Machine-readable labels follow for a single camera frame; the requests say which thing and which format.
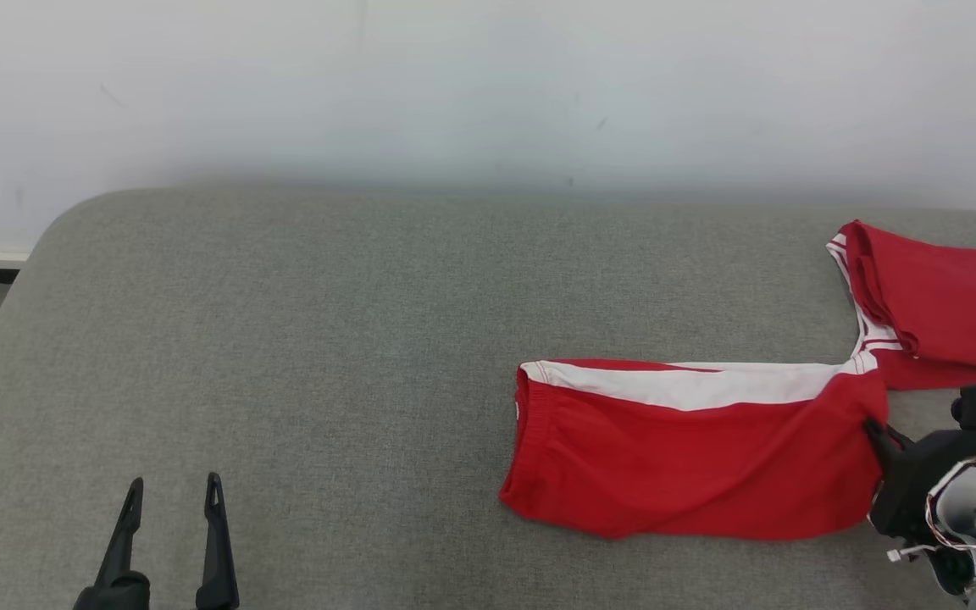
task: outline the white wall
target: white wall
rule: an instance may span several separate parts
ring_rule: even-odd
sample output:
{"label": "white wall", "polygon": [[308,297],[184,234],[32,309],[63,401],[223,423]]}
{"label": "white wall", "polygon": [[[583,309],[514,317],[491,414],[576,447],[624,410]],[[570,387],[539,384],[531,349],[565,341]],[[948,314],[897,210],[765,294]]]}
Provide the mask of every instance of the white wall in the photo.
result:
{"label": "white wall", "polygon": [[976,1],[0,0],[0,251],[251,175],[976,208]]}

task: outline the gray couch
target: gray couch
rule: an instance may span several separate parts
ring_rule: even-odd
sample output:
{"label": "gray couch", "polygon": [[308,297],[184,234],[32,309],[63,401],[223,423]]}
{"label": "gray couch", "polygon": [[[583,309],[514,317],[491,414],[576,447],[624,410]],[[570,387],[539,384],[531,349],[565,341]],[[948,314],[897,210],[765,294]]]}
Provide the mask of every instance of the gray couch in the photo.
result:
{"label": "gray couch", "polygon": [[[604,541],[496,499],[524,360],[843,362],[857,329],[824,243],[856,217],[976,247],[976,213],[891,208],[82,204],[0,312],[0,607],[71,607],[138,475],[135,567],[152,607],[193,607],[210,470],[247,609],[961,607],[867,524]],[[892,424],[951,428],[952,395],[892,394]]]}

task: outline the white stripe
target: white stripe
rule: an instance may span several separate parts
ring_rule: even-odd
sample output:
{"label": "white stripe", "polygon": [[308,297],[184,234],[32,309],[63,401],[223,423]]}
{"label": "white stripe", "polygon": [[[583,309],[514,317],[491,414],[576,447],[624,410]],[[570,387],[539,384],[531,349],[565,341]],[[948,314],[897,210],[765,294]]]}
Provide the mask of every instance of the white stripe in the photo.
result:
{"label": "white stripe", "polygon": [[868,352],[844,364],[710,364],[722,370],[605,370],[538,360],[523,363],[534,381],[588,391],[621,401],[643,402],[682,412],[717,409],[740,402],[780,405],[810,401],[837,374],[864,374],[875,369]]}
{"label": "white stripe", "polygon": [[[838,233],[837,236],[834,236],[832,241],[845,244],[846,236]],[[852,293],[853,288],[851,282],[849,281],[849,269],[846,268],[843,262],[841,262],[840,256],[838,256],[838,254],[843,254],[846,256],[846,258],[849,258],[849,254],[846,252],[844,247],[836,246],[833,243],[828,243],[826,248],[828,248],[830,256],[834,258],[834,262],[836,265],[838,265],[838,270],[841,271],[841,278],[846,281],[846,286],[849,288],[849,290],[851,290]],[[857,314],[857,344],[853,345],[853,354],[857,354],[861,351],[861,347],[863,347],[865,341],[871,341],[874,339],[898,341],[898,335],[895,335],[894,328],[891,328],[889,325],[875,323],[875,321],[872,321],[872,318],[865,315],[864,309],[861,309],[861,306],[857,305],[856,298],[851,298],[851,301],[853,302],[853,312]],[[873,343],[872,345],[868,345],[869,351],[901,349],[902,344],[900,343]]]}

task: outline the gray upholstery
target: gray upholstery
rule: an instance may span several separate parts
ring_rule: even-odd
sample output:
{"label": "gray upholstery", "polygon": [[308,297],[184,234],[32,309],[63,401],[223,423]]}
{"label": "gray upholstery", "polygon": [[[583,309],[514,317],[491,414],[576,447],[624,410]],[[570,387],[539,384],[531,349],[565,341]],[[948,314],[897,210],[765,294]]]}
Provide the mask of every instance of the gray upholstery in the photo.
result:
{"label": "gray upholstery", "polygon": [[[193,607],[210,470],[247,609],[961,607],[925,563],[887,563],[894,541],[866,524],[602,541],[496,499],[524,360],[843,362],[857,329],[824,243],[855,217],[976,247],[976,213],[959,212],[177,190],[82,204],[0,312],[0,607],[73,605],[138,475],[135,567],[153,607]],[[952,395],[894,395],[892,421],[949,428]]]}

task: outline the cable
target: cable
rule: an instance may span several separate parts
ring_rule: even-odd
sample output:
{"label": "cable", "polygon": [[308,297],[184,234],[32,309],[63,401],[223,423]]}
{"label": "cable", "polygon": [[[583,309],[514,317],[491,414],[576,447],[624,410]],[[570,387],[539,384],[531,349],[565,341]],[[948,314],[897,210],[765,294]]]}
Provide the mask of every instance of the cable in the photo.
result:
{"label": "cable", "polygon": [[929,490],[929,494],[925,496],[925,523],[929,526],[929,530],[932,530],[933,536],[936,540],[945,547],[952,548],[954,551],[976,551],[976,545],[969,545],[960,543],[960,541],[952,541],[945,533],[940,532],[936,526],[936,518],[934,518],[933,513],[936,509],[936,498],[947,487],[956,476],[962,474],[965,468],[975,466],[976,458],[969,458],[957,463],[954,468],[948,471],[940,478],[940,480],[933,486],[932,490]]}
{"label": "cable", "polygon": [[887,552],[887,559],[890,560],[891,563],[895,563],[896,561],[902,561],[903,557],[907,555],[914,555],[914,553],[922,551],[940,551],[940,547],[932,545],[917,545],[902,549],[892,548]]}

